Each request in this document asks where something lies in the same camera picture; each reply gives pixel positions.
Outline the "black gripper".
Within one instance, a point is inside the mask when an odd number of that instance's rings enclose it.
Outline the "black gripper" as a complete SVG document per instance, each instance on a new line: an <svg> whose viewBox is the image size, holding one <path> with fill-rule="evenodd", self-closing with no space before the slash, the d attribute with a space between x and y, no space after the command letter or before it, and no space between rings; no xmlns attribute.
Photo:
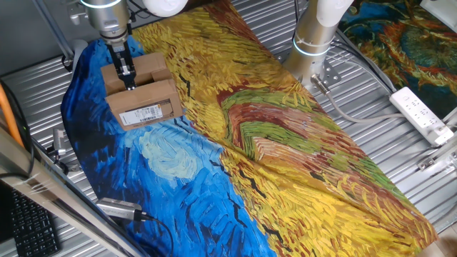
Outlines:
<svg viewBox="0 0 457 257"><path fill-rule="evenodd" d="M118 77L123 81L126 89L135 89L136 70L127 40L107 41L106 45L111 54L115 69L118 70Z"/></svg>

